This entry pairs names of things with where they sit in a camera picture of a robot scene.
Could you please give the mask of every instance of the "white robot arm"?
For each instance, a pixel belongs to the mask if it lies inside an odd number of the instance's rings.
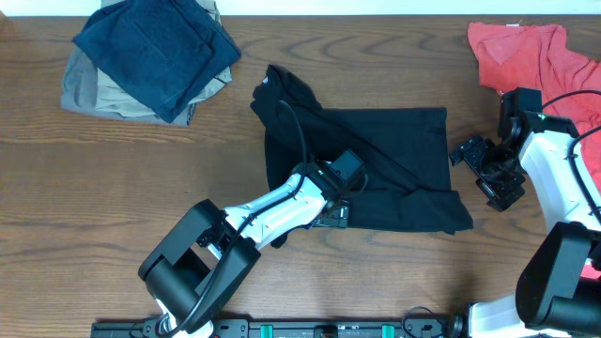
[[[210,336],[211,319],[242,283],[259,250],[297,227],[346,227],[345,198],[366,179],[363,162],[347,150],[334,162],[304,164],[280,188],[244,205],[219,210],[209,200],[198,203],[138,270],[164,313],[153,328],[156,336]],[[193,251],[195,244],[219,259],[213,270]]]
[[[534,93],[531,91],[529,92],[527,89],[518,89],[518,91],[519,90],[524,91],[519,93],[523,97],[530,94],[534,95]],[[519,106],[520,104],[516,102],[516,100],[519,100],[517,94],[515,94],[513,98],[505,99],[513,100],[514,102],[512,104],[514,107]],[[536,102],[536,100],[534,101],[534,105],[538,104],[540,107],[540,99],[538,102]],[[573,129],[567,129],[563,126],[557,128],[558,122],[561,122],[561,120],[555,120],[551,130],[545,130],[545,128],[541,128],[541,125],[535,126],[535,120],[538,119],[540,122],[544,123],[544,120],[547,119],[548,116],[534,114],[529,112],[528,109],[523,109],[523,111],[525,112],[522,112],[521,115],[517,114],[515,111],[511,113],[505,112],[505,114],[501,113],[501,124],[504,117],[506,118],[506,121],[511,121],[512,118],[514,119],[509,123],[509,126],[505,126],[506,129],[513,130],[514,132],[513,134],[511,134],[511,132],[503,133],[500,129],[500,136],[505,136],[503,142],[507,146],[519,150],[519,164],[531,178],[545,216],[547,232],[549,233],[549,238],[547,238],[546,242],[553,240],[553,238],[550,237],[556,224],[561,224],[562,226],[566,226],[567,224],[573,224],[574,226],[584,225],[584,227],[590,230],[590,234],[600,232],[601,223],[598,219],[597,206],[601,205],[601,197],[599,196],[599,192],[594,186],[593,179],[582,160],[580,144],[575,137],[576,135],[574,134]],[[521,129],[522,133],[525,133],[525,139],[524,135],[520,136],[519,132],[516,132],[516,130],[519,129]],[[578,178],[574,173],[574,167],[577,169],[580,183],[578,183]],[[553,232],[553,235],[556,235],[556,233],[559,234],[559,229]],[[539,249],[541,254],[545,245],[547,245],[548,248],[549,244],[544,243],[544,245],[541,246],[541,249]],[[566,250],[565,253],[562,253],[563,257],[572,252],[567,252]],[[531,266],[540,262],[540,258],[542,257],[541,254],[537,253],[538,257],[535,256],[532,259],[531,264],[520,277],[520,282],[517,287],[518,292],[520,291],[520,287],[524,288],[524,284],[528,282],[526,279],[530,276],[528,274],[529,269],[531,270],[530,274],[532,274]],[[548,258],[548,261],[557,266],[553,267],[554,269],[561,269],[562,266],[559,259],[559,253],[557,253],[557,256],[551,255]],[[569,271],[568,269],[555,271],[558,275],[553,276],[549,273],[548,279],[545,279],[544,272],[536,272],[536,274],[543,279],[541,284],[544,286],[541,286],[540,288],[544,288],[546,292],[548,292],[547,296],[550,298],[550,305],[548,305],[549,313],[547,313],[547,309],[540,309],[539,311],[541,313],[545,313],[547,317],[551,317],[554,316],[553,312],[555,312],[555,314],[560,312],[561,309],[558,309],[559,305],[557,304],[562,298],[559,296],[559,293],[561,292],[567,294],[567,296],[564,295],[565,298],[574,297],[572,295],[574,295],[576,289],[568,289],[570,287],[576,288],[578,286],[578,280],[570,283],[563,281],[563,283],[560,284],[563,290],[560,290],[559,287],[558,290],[550,290],[550,288],[555,287],[555,285],[553,285],[555,281],[552,281],[552,279],[559,279],[559,274],[571,274],[572,276],[575,276],[572,278],[579,277],[582,271],[582,264],[584,263],[583,259],[586,259],[586,253],[584,253],[581,258],[572,260],[572,262],[576,263],[573,271]],[[590,266],[591,260],[587,259],[585,264]],[[529,290],[529,293],[531,293],[530,297],[537,297],[531,290]],[[579,308],[575,307],[576,310],[573,311],[582,311],[582,313],[591,316],[598,314],[600,311],[599,307],[601,306],[601,294],[593,292],[587,297],[592,298],[590,299],[590,302],[579,304]],[[558,320],[557,318],[545,318],[543,321],[546,322],[546,324],[533,323],[534,320],[529,318],[527,320],[531,321],[529,323],[530,325],[526,325],[522,321],[519,310],[517,309],[518,305],[524,305],[520,304],[521,301],[523,301],[523,298],[517,299],[516,294],[513,294],[500,300],[472,305],[467,318],[468,336],[471,338],[517,338],[539,335],[549,337],[572,336],[572,332],[566,330],[554,330],[553,328],[571,329],[579,334],[600,333],[601,325],[590,323],[591,320],[600,320],[598,317],[596,319],[594,319],[594,317],[593,319],[588,318],[590,319],[589,323],[584,323],[584,321],[583,323],[574,323],[573,327],[565,325],[564,323],[558,323],[561,320]]]

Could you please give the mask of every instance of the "wood grain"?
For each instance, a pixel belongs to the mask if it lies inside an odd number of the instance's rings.
[[[102,318],[157,309],[139,264],[186,210],[267,191],[264,129],[249,108],[268,63],[326,107],[448,108],[448,146],[494,137],[499,98],[478,85],[469,22],[568,29],[601,57],[599,17],[225,17],[243,51],[234,82],[190,128],[102,120],[59,108],[70,39],[85,18],[0,23],[0,336],[83,337]],[[401,316],[513,292],[544,238],[530,182],[506,212],[485,206],[466,166],[454,189],[475,221],[456,236],[299,230],[268,248],[226,311],[255,318]]]

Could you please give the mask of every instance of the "black cable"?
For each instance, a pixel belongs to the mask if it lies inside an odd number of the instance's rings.
[[[571,97],[571,96],[574,96],[574,95],[578,95],[578,94],[596,94],[596,95],[601,95],[601,91],[599,91],[599,90],[591,90],[591,89],[584,89],[584,90],[576,90],[576,91],[573,91],[573,92],[565,93],[563,95],[558,96],[555,99],[547,101],[547,103],[543,104],[543,109],[547,108],[549,105],[557,102],[558,100],[565,99],[565,98],[568,98],[568,97]],[[584,139],[586,137],[589,137],[592,134],[594,134],[594,133],[596,133],[596,132],[598,132],[600,130],[601,130],[601,126],[595,127],[593,129],[591,129],[591,130],[583,133],[582,135],[580,135],[579,137],[577,137],[574,141],[572,141],[572,143],[570,144],[570,147],[568,147],[568,149],[567,149],[567,159],[570,162],[570,168],[572,169],[572,174],[574,174],[574,178],[576,179],[576,183],[578,184],[578,187],[582,191],[582,194],[584,195],[584,198],[586,199],[587,203],[589,204],[589,207],[591,207],[591,212],[593,213],[593,215],[597,219],[597,221],[601,224],[601,207],[598,206],[594,202],[593,197],[591,196],[591,193],[586,188],[586,185],[584,184],[584,181],[582,180],[582,176],[580,175],[580,171],[576,167],[576,156],[574,155],[574,147],[576,147],[576,145],[580,141],[582,141],[582,139]]]
[[[484,177],[486,180],[492,182],[492,183],[503,183],[502,181],[497,180],[496,178],[493,178],[490,174],[487,174],[484,172],[484,166],[482,165],[483,161],[484,161],[485,157],[481,157],[480,158],[480,163],[478,164],[478,172],[480,173],[481,177]]]
[[[130,331],[128,332],[130,338],[144,338],[144,334],[142,333],[142,332],[144,332],[144,325],[142,326],[142,328],[136,329],[136,331],[140,331],[139,336],[133,335],[133,328],[135,328],[136,326],[139,326],[139,325],[140,325],[140,323],[135,323],[131,326]]]
[[[401,328],[407,334],[407,336],[409,336],[410,338],[417,338],[417,337],[413,333],[411,333],[409,330],[407,330],[407,327],[405,326],[405,321],[406,321],[407,317],[416,310],[424,310],[424,311],[430,313],[431,315],[434,315],[434,313],[432,311],[430,311],[430,309],[426,308],[425,306],[416,306],[416,307],[409,309],[409,311],[407,311],[407,313],[405,315],[403,315],[403,319],[401,319]],[[436,318],[434,318],[434,320],[436,320],[437,322],[439,322],[439,324],[441,324],[442,330],[444,331],[444,323]],[[443,335],[444,335],[444,333],[441,335],[438,335],[436,337],[433,337],[433,338],[439,338],[439,337],[442,337]]]
[[[585,137],[589,137],[598,131],[601,131],[601,126],[598,126],[596,128],[593,128],[593,129],[583,133],[582,135],[577,137],[574,141],[572,141],[570,146],[567,148],[567,160],[570,162],[570,168],[572,168],[572,173],[574,174],[576,183],[580,187],[580,190],[582,191],[582,194],[584,195],[586,202],[591,207],[591,212],[593,213],[594,217],[596,217],[599,224],[601,224],[601,208],[594,202],[593,197],[591,196],[591,193],[586,188],[586,185],[584,184],[584,181],[582,180],[582,176],[580,175],[580,171],[576,167],[576,156],[574,155],[574,147],[576,147],[578,142],[582,141],[582,139],[584,139]]]
[[[346,196],[342,196],[342,198],[353,198],[355,196],[357,196],[358,194],[362,193],[365,188],[367,188],[367,182],[369,182],[369,176],[367,174],[363,175],[363,185],[361,186],[361,188],[355,192],[351,192],[350,194],[346,195]]]
[[[252,221],[254,221],[254,219],[256,219],[257,216],[259,216],[263,212],[271,209],[272,207],[275,207],[275,206],[283,203],[284,201],[294,197],[301,190],[302,183],[304,182],[304,179],[306,176],[306,169],[307,169],[307,145],[305,144],[305,141],[304,141],[304,134],[302,133],[301,123],[299,122],[299,119],[297,118],[296,113],[294,113],[294,110],[292,110],[292,108],[288,105],[288,103],[286,103],[282,100],[278,101],[278,103],[282,104],[292,114],[292,116],[294,117],[294,121],[297,125],[297,129],[299,131],[300,148],[302,150],[302,169],[300,172],[299,184],[297,184],[297,187],[293,192],[290,192],[286,196],[284,196],[272,203],[269,203],[268,205],[257,210],[256,212],[248,215],[246,220],[244,220],[244,222],[242,222],[242,224],[240,225],[240,227],[238,228],[238,230],[236,231],[236,233],[230,240],[229,244],[227,245],[227,248],[225,248],[225,251],[222,254],[222,258],[219,260],[219,262],[217,263],[217,266],[212,271],[211,276],[208,278],[207,284],[203,288],[202,292],[200,293],[200,296],[198,297],[198,300],[196,301],[196,303],[194,304],[192,309],[188,312],[188,315],[186,315],[186,318],[184,318],[184,320],[179,325],[177,325],[174,329],[168,331],[167,333],[161,333],[160,326],[161,326],[162,321],[159,320],[159,322],[157,323],[157,326],[155,327],[155,333],[156,333],[157,337],[171,338],[174,335],[176,335],[177,333],[179,333],[180,331],[185,330],[186,326],[188,326],[188,324],[190,323],[192,318],[196,315],[196,312],[200,308],[200,305],[203,303],[203,301],[205,300],[207,295],[210,293],[210,289],[213,287],[213,285],[215,284],[215,281],[217,280],[215,276],[218,276],[219,272],[221,272],[221,270],[223,268],[222,262],[225,260],[224,258],[227,257],[231,253],[232,249],[234,248],[234,243],[240,237],[240,234],[242,233],[244,228],[248,224],[250,224]]]
[[[601,95],[601,91],[599,91],[599,90],[592,90],[592,89],[583,89],[583,90],[576,90],[576,91],[573,91],[573,92],[565,93],[563,95],[558,96],[555,99],[548,100],[547,103],[543,104],[543,108],[541,110],[547,108],[549,105],[557,102],[558,100],[561,100],[561,99],[564,99],[564,98],[568,98],[568,97],[571,97],[571,96],[574,96],[574,95],[579,95],[579,94],[596,94],[596,95]]]
[[[169,314],[164,314],[161,317],[159,317],[159,323],[158,323],[160,329],[162,330],[162,332],[167,332],[169,331]]]

